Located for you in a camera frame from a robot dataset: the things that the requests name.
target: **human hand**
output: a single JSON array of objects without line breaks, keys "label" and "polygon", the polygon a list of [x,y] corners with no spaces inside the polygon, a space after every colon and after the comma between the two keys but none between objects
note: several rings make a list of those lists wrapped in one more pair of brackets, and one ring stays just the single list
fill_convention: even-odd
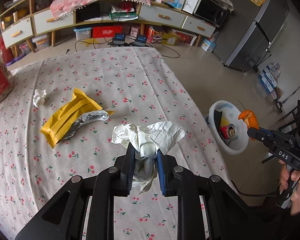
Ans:
[{"label": "human hand", "polygon": [[[281,173],[280,173],[280,191],[287,189],[288,187],[288,178],[289,178],[289,171],[287,170],[287,165],[279,160],[279,163],[284,164],[281,168]],[[300,177],[300,171],[293,171],[291,173],[291,179],[293,181],[298,181]],[[291,215],[296,215],[300,212],[300,181],[297,185],[296,190],[294,191],[294,193],[291,196],[291,201],[292,201],[292,206],[291,206],[291,210],[290,210],[290,214]]]}]

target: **crumpled paper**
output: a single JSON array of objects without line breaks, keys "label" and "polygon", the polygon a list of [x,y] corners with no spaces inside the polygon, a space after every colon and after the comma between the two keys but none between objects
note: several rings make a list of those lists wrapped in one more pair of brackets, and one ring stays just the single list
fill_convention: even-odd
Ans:
[{"label": "crumpled paper", "polygon": [[120,143],[125,148],[131,142],[135,148],[136,163],[132,186],[141,186],[142,193],[150,189],[157,176],[154,162],[157,150],[160,149],[166,155],[185,135],[185,130],[175,122],[157,122],[148,126],[129,123],[114,127],[111,142]]},{"label": "crumpled paper", "polygon": [[46,101],[47,92],[45,90],[36,89],[33,96],[33,104],[36,108],[43,105]]},{"label": "crumpled paper", "polygon": [[105,110],[96,110],[88,113],[82,114],[77,120],[75,120],[70,129],[67,131],[62,140],[69,139],[75,135],[78,129],[88,123],[94,121],[107,121],[109,119],[109,114]]}]

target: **microwave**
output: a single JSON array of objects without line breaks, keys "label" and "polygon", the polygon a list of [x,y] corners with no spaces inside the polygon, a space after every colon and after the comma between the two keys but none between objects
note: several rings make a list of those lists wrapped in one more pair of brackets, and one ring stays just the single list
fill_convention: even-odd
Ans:
[{"label": "microwave", "polygon": [[220,27],[226,18],[228,11],[223,9],[214,0],[198,0],[193,14],[198,18],[212,23],[216,27]]}]

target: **blue lid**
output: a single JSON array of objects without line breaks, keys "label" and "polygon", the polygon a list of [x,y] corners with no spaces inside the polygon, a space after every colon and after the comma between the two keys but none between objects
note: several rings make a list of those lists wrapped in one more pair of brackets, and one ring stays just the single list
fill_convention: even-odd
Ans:
[{"label": "blue lid", "polygon": [[80,31],[88,31],[88,30],[92,30],[92,27],[88,27],[88,28],[83,28],[83,29],[77,29],[77,28],[74,28],[74,32],[80,32]]}]

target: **white crumpled tissue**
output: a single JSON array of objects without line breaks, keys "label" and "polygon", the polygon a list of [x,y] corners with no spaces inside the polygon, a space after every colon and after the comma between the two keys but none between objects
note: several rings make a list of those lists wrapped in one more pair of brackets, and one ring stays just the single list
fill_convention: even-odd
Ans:
[{"label": "white crumpled tissue", "polygon": [[157,122],[148,126],[129,123],[114,127],[111,142],[121,143],[125,148],[131,142],[135,148],[136,163],[132,186],[141,186],[142,193],[150,189],[153,179],[157,177],[154,162],[157,150],[160,149],[166,155],[185,135],[185,130],[175,122]]},{"label": "white crumpled tissue", "polygon": [[45,90],[36,89],[33,96],[33,104],[36,108],[43,105],[46,101],[47,92]]}]

